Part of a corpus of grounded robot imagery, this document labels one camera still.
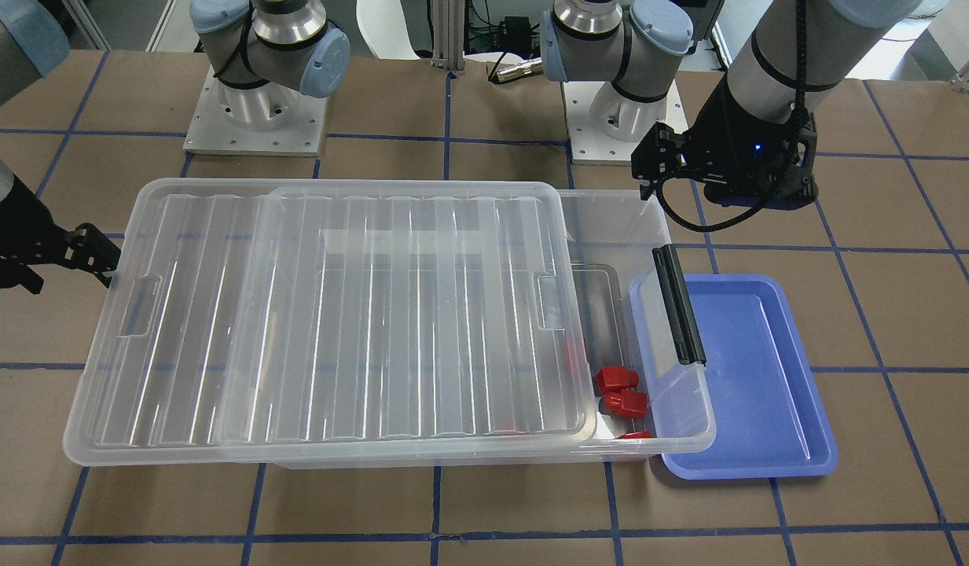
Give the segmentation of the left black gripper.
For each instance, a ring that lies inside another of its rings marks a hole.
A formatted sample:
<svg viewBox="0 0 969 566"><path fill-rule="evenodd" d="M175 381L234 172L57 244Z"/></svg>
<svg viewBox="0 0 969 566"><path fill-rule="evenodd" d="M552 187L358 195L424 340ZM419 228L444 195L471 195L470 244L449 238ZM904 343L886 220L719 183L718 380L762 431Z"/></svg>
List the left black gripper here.
<svg viewBox="0 0 969 566"><path fill-rule="evenodd" d="M791 133L798 135L789 171L783 166ZM799 128L789 119L772 123L754 117L733 97L722 79L683 134L654 123L631 154L631 175L640 198L650 200L672 179L688 178L688 166L699 171L704 196L722 207L751 208L783 180L768 209L799 209L818 196L813 175L817 134L814 115Z"/></svg>

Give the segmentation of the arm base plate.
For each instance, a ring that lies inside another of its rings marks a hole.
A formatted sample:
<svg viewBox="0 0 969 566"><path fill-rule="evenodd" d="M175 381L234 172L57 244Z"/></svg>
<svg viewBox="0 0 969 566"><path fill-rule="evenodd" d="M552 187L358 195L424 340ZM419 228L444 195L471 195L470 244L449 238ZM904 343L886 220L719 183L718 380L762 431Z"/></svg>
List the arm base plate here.
<svg viewBox="0 0 969 566"><path fill-rule="evenodd" d="M676 133L688 129L676 83L664 99L648 104L625 99L608 82L577 80L564 83L562 91L574 164L628 166L656 123Z"/></svg>
<svg viewBox="0 0 969 566"><path fill-rule="evenodd" d="M214 156L318 157L328 106L327 99L276 83L233 89L208 68L183 150Z"/></svg>

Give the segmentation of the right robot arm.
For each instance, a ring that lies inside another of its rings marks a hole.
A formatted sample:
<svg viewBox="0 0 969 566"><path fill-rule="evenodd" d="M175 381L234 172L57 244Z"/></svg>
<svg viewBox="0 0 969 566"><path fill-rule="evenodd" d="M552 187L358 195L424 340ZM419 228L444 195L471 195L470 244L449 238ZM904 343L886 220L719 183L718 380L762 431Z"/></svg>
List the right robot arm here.
<svg viewBox="0 0 969 566"><path fill-rule="evenodd" d="M347 71L351 46L319 1L193 1L194 32L228 94L286 90L325 99ZM70 53L39 1L0 1L0 106L45 78ZM36 265L93 274L110 286L121 251L93 223L66 230L0 158L0 288L39 294Z"/></svg>

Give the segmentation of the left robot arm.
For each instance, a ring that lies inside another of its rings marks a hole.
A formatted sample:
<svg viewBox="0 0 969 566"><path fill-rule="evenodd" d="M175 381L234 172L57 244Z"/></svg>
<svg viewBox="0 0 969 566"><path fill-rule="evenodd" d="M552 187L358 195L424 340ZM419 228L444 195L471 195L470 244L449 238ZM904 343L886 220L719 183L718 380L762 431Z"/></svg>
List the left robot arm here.
<svg viewBox="0 0 969 566"><path fill-rule="evenodd" d="M721 207L813 204L815 108L916 1L773 1L685 132L639 130L630 157L642 200L664 201L668 180L703 184ZM614 101L664 100L695 42L671 1L556 1L541 16L546 78L601 82Z"/></svg>

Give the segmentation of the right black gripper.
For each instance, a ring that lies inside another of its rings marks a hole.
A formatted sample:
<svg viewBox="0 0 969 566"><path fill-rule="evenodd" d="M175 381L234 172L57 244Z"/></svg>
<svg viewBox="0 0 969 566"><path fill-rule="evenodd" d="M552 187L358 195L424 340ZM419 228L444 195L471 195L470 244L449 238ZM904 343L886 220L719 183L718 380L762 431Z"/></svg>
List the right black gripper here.
<svg viewBox="0 0 969 566"><path fill-rule="evenodd" d="M0 288L20 286L31 294L45 280L32 265L59 264L92 274L109 288L121 257L117 244L93 223L65 230L50 210L18 178L0 201Z"/></svg>

